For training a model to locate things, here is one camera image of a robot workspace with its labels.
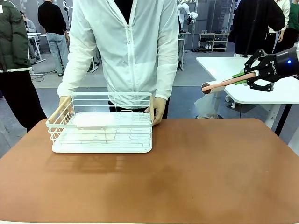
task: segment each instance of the white wire basket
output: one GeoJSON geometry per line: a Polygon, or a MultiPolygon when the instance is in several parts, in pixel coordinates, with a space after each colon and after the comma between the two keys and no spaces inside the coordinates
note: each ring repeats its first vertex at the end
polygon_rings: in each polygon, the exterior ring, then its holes
{"type": "Polygon", "coordinates": [[[153,118],[151,93],[86,92],[69,96],[46,126],[56,153],[147,153],[153,118]],[[133,112],[147,107],[150,113],[133,112]]]}

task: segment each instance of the black pants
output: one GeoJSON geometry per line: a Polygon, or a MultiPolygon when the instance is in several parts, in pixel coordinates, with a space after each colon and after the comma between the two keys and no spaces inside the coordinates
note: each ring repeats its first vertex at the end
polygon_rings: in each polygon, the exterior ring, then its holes
{"type": "Polygon", "coordinates": [[[282,42],[277,43],[274,54],[294,47],[294,43],[298,40],[298,31],[292,28],[287,28],[284,33],[282,42]]]}
{"type": "MultiPolygon", "coordinates": [[[[168,101],[166,102],[165,111],[164,111],[164,114],[163,114],[163,117],[162,117],[163,119],[167,119],[169,101],[170,101],[170,98],[168,98],[168,101]]],[[[111,106],[110,107],[110,112],[111,113],[121,112],[121,111],[127,110],[127,109],[121,108],[121,107],[116,107],[116,109],[115,109],[115,107],[113,107],[115,105],[111,101],[109,101],[108,104],[111,106]]],[[[147,107],[146,108],[140,108],[140,109],[133,109],[131,111],[133,111],[133,112],[144,112],[146,109],[147,109],[147,107]]]]}
{"type": "Polygon", "coordinates": [[[15,117],[27,132],[39,121],[47,118],[29,71],[0,73],[0,90],[15,117]]]}
{"type": "Polygon", "coordinates": [[[274,49],[274,44],[276,40],[276,33],[267,34],[265,44],[263,45],[263,50],[268,54],[272,54],[274,49]]]}

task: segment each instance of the plastic bag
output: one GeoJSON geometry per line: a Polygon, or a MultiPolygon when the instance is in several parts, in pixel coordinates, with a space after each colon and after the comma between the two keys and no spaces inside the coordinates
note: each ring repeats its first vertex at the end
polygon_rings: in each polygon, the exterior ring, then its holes
{"type": "Polygon", "coordinates": [[[198,99],[194,104],[197,109],[198,118],[218,118],[217,111],[214,108],[215,94],[204,95],[204,97],[198,99]]]}

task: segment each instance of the brown table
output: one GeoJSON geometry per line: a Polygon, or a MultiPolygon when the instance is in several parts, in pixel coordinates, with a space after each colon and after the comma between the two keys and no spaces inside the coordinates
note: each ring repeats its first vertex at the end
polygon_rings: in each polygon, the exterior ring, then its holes
{"type": "Polygon", "coordinates": [[[148,154],[55,154],[44,123],[0,160],[0,220],[299,222],[299,158],[261,121],[166,120],[148,154]]]}

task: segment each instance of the blue jeans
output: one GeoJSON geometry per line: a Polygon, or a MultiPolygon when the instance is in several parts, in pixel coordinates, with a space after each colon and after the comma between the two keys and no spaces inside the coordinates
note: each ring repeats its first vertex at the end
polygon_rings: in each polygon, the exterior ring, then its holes
{"type": "Polygon", "coordinates": [[[59,34],[47,33],[47,40],[48,40],[51,54],[54,57],[57,73],[63,74],[61,63],[60,63],[61,60],[64,69],[66,68],[67,63],[69,62],[67,59],[69,50],[67,49],[65,36],[59,34]]]}

